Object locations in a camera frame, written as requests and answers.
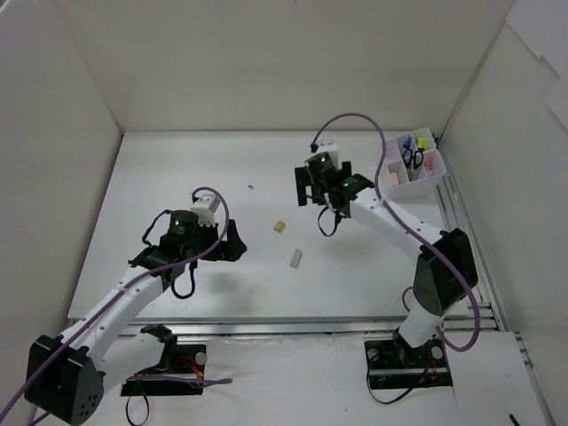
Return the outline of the small yellow eraser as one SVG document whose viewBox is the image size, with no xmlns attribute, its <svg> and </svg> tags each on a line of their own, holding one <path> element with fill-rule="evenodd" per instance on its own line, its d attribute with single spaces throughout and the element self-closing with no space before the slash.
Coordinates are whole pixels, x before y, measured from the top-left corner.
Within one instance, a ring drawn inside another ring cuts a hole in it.
<svg viewBox="0 0 568 426">
<path fill-rule="evenodd" d="M 285 227 L 286 227 L 286 224 L 285 224 L 283 221 L 278 221 L 278 222 L 274 225 L 273 230 L 274 230 L 275 232 L 277 232 L 277 233 L 282 233 L 283 230 L 285 229 Z"/>
</svg>

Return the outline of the beige eraser stick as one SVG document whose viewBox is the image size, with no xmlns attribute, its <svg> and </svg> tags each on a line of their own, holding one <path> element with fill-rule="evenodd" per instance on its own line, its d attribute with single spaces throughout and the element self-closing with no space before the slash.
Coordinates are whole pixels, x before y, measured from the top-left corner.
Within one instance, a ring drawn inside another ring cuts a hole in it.
<svg viewBox="0 0 568 426">
<path fill-rule="evenodd" d="M 301 262 L 302 259 L 302 255 L 303 255 L 303 251 L 299 248 L 294 250 L 294 253 L 292 255 L 291 261 L 290 261 L 290 266 L 292 268 L 297 268 Z"/>
</svg>

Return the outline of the black handled scissors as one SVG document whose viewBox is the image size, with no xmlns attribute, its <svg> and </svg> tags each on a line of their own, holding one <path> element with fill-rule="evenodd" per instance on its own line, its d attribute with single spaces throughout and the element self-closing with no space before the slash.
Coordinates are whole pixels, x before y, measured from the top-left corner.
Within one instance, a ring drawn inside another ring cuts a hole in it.
<svg viewBox="0 0 568 426">
<path fill-rule="evenodd" d="M 416 150 L 405 150 L 402 155 L 403 163 L 407 169 L 418 170 L 424 160 L 423 151 Z"/>
</svg>

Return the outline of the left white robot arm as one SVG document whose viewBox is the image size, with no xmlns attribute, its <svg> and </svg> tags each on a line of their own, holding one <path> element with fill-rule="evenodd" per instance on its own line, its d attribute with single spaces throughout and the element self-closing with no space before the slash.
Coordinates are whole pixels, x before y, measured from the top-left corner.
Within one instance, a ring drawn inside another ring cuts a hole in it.
<svg viewBox="0 0 568 426">
<path fill-rule="evenodd" d="M 114 347 L 115 340 L 198 261 L 235 262 L 246 250 L 233 219 L 218 225 L 201 221 L 193 211 L 171 211 L 159 242 L 147 243 L 130 260 L 119 283 L 88 314 L 56 337 L 42 335 L 34 341 L 25 400 L 69 425 L 81 425 L 108 391 L 138 371 L 170 371 L 178 351 L 168 328 L 144 327 L 124 350 Z"/>
</svg>

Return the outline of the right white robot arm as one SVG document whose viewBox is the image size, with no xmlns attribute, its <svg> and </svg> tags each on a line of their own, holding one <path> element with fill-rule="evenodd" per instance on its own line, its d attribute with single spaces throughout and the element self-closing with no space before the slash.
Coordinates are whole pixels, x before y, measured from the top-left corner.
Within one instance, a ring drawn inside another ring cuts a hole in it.
<svg viewBox="0 0 568 426">
<path fill-rule="evenodd" d="M 412 292 L 414 305 L 398 328 L 392 345 L 395 360 L 412 366 L 424 355 L 424 345 L 441 336 L 448 311 L 467 298 L 474 312 L 474 331 L 463 346 L 470 349 L 480 332 L 480 313 L 473 294 L 477 268 L 468 235 L 459 228 L 448 232 L 430 225 L 380 194 L 369 178 L 351 172 L 344 162 L 337 168 L 328 152 L 315 154 L 294 171 L 300 206 L 317 204 L 335 215 L 352 219 L 378 232 L 416 261 Z"/>
</svg>

